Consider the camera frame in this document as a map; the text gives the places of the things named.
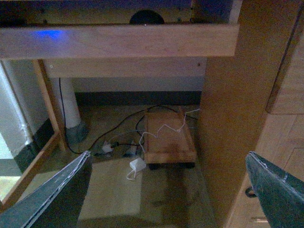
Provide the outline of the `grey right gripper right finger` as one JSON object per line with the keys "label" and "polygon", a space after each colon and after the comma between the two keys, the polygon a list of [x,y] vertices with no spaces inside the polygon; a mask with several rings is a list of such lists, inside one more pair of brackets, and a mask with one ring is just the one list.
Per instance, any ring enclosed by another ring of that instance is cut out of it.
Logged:
{"label": "grey right gripper right finger", "polygon": [[246,169],[254,194],[272,228],[304,226],[304,182],[250,151]]}

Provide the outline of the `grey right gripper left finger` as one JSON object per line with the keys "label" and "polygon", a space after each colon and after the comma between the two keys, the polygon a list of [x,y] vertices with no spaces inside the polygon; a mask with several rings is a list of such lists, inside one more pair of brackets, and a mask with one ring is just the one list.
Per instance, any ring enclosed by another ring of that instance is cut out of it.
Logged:
{"label": "grey right gripper left finger", "polygon": [[84,152],[0,215],[2,228],[75,228],[87,195],[92,156]]}

